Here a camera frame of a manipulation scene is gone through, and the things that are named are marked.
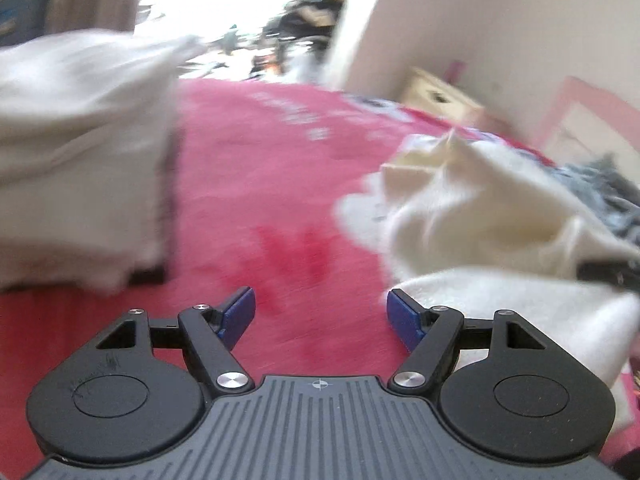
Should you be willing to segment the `cream fluffy blanket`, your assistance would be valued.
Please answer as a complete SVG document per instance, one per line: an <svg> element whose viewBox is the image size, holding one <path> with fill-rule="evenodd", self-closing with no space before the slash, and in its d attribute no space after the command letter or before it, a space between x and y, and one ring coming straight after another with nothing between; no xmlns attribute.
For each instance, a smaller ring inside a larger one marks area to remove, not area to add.
<svg viewBox="0 0 640 480"><path fill-rule="evenodd" d="M577 270L637 259L638 248L533 159L456 134L409 136L333 214L349 240L380 257L388 287L469 318L518 313L608 385L615 430L632 424L622 374L639 298L579 281Z"/></svg>

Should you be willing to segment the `folded white clothes stack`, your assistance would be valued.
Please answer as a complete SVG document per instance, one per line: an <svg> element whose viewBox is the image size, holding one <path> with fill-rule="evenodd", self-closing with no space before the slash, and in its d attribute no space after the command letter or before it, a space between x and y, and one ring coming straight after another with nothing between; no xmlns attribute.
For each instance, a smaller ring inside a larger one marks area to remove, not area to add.
<svg viewBox="0 0 640 480"><path fill-rule="evenodd" d="M1 51L1 286L166 278L193 36L78 30Z"/></svg>

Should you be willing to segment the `wheelchair with piled clothes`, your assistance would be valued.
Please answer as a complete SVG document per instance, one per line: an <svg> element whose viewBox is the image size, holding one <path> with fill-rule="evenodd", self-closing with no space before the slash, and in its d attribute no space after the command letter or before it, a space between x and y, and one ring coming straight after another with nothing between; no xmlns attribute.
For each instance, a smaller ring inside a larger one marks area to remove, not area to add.
<svg viewBox="0 0 640 480"><path fill-rule="evenodd" d="M346 0L291 0L270 18L253 46L256 53L248 78L264 78L269 72L284 75L290 70L296 47L304 47L322 63Z"/></svg>

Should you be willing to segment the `grey hoodie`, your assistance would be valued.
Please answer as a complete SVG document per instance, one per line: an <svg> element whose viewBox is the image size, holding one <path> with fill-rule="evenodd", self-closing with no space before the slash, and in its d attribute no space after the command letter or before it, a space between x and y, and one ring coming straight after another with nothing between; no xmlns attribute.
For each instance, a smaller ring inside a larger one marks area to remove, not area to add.
<svg viewBox="0 0 640 480"><path fill-rule="evenodd" d="M639 187L617 169L612 155L586 164L547 169L617 237L639 245Z"/></svg>

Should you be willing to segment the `pink headboard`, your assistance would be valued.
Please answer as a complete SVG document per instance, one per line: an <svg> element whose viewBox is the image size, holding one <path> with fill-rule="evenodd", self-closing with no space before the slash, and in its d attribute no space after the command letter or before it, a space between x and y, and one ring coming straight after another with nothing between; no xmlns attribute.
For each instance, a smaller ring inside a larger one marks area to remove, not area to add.
<svg viewBox="0 0 640 480"><path fill-rule="evenodd" d="M538 151L551 140L556 128L573 105L580 105L616 130L639 151L639 110L603 88L588 84L577 77L564 79L555 93L549 109L532 135L532 144Z"/></svg>

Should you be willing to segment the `pink floral bed sheet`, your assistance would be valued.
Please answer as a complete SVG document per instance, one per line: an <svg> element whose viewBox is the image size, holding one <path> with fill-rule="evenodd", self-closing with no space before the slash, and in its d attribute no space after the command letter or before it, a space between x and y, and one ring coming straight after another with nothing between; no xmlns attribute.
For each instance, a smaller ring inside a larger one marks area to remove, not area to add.
<svg viewBox="0 0 640 480"><path fill-rule="evenodd" d="M360 384L330 400L270 387L262 404L279 409L280 427L262 430L263 456L250 457L246 432L235 431L221 460L195 455L168 477L238 465L254 477L388 478L367 458L376 430L342 431L361 414L371 376L405 353L384 314L376 173L403 140L446 126L390 102L257 82L187 82L181 109L167 283L113 297L62 287L1 299L2 472L16 479L41 460L25 417L32 387L127 308L169 318L248 285L257 316L236 352L253 374L357 375Z"/></svg>

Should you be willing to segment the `cream wooden nightstand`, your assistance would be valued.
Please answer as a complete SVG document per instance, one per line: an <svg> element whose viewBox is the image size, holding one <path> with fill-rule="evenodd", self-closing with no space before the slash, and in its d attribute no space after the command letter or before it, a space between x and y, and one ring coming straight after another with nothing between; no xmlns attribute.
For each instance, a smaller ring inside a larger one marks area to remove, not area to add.
<svg viewBox="0 0 640 480"><path fill-rule="evenodd" d="M435 75L413 67L400 96L401 104L455 124L469 125L484 106Z"/></svg>

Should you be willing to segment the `blue water jug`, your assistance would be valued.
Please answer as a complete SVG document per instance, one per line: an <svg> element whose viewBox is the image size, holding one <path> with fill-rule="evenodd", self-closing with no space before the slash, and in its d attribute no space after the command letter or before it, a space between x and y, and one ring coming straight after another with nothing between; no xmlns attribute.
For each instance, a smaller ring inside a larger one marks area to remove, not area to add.
<svg viewBox="0 0 640 480"><path fill-rule="evenodd" d="M44 35L48 0L1 0L0 47L15 46Z"/></svg>

